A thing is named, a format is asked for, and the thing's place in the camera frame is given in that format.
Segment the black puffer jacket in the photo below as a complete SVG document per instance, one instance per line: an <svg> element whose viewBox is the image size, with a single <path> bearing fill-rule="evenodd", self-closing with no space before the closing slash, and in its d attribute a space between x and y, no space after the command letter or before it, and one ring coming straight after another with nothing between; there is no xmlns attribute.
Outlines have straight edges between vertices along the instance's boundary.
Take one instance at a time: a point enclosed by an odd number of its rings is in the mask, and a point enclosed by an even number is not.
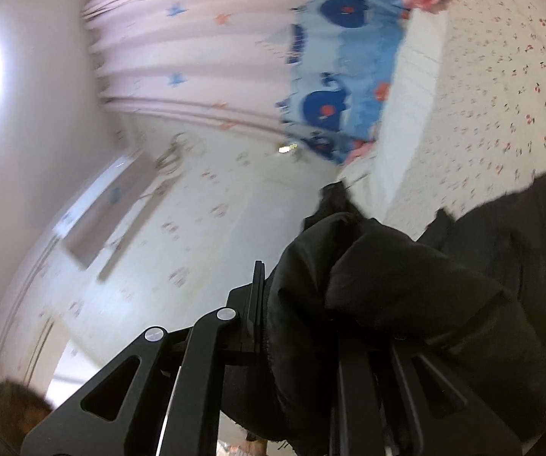
<svg viewBox="0 0 546 456"><path fill-rule="evenodd" d="M328 450L338 358L425 348L526 442L546 430L546 175L417 239L369 218L306 231L265 284L265 354L225 371L221 409L300 455Z"/></svg>

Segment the black fuzzy garment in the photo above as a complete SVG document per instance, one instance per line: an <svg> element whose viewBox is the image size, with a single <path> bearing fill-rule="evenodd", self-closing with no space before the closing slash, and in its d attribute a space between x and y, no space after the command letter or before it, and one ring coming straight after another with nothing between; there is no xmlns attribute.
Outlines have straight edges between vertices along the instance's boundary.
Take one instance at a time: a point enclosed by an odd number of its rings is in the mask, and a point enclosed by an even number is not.
<svg viewBox="0 0 546 456"><path fill-rule="evenodd" d="M371 220L354 205L345 183L337 181L321 189L315 212L303 221L303 231L357 235L371 225Z"/></svg>

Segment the white striped quilt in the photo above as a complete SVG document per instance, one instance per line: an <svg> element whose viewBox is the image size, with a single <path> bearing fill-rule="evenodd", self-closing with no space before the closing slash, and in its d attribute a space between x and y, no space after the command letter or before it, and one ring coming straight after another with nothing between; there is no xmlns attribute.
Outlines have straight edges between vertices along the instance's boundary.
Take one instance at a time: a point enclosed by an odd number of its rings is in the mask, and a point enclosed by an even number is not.
<svg viewBox="0 0 546 456"><path fill-rule="evenodd" d="M339 173L354 203L369 217L386 218L433 111L446 40L448 12L415 10L397 55L374 144Z"/></svg>

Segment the cherry print bed sheet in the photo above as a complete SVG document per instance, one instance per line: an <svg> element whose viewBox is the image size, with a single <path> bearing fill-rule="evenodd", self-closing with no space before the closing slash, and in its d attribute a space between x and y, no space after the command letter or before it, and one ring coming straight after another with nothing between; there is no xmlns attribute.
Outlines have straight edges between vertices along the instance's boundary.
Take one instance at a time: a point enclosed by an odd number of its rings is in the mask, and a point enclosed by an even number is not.
<svg viewBox="0 0 546 456"><path fill-rule="evenodd" d="M386 223L416 237L546 173L546 0L448 9L429 125Z"/></svg>

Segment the pink star print curtain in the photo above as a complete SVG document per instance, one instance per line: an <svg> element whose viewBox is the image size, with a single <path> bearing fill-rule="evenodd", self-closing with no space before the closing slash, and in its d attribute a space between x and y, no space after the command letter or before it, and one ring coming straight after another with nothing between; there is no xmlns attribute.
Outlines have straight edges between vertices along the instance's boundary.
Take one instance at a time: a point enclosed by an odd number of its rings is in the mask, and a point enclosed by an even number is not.
<svg viewBox="0 0 546 456"><path fill-rule="evenodd" d="M85 0L101 104L278 138L305 0Z"/></svg>

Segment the blue whale print curtain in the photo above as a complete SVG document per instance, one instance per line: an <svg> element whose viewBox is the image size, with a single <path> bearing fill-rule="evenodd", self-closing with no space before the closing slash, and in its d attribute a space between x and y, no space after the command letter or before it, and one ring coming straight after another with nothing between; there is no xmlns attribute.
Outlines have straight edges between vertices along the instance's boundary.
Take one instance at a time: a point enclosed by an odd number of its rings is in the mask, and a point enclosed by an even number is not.
<svg viewBox="0 0 546 456"><path fill-rule="evenodd" d="M277 107L289 137L342 165L376 140L408 11L400 0L305 0L292 10L290 91Z"/></svg>

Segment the wall air conditioner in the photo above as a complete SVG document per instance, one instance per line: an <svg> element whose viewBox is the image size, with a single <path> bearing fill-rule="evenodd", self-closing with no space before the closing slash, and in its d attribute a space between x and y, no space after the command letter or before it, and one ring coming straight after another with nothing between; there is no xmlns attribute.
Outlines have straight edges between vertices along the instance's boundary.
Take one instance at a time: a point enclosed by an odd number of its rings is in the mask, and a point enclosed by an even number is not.
<svg viewBox="0 0 546 456"><path fill-rule="evenodd" d="M156 177L156 164L147 152L121 155L63 214L53 232L82 269L94 262Z"/></svg>

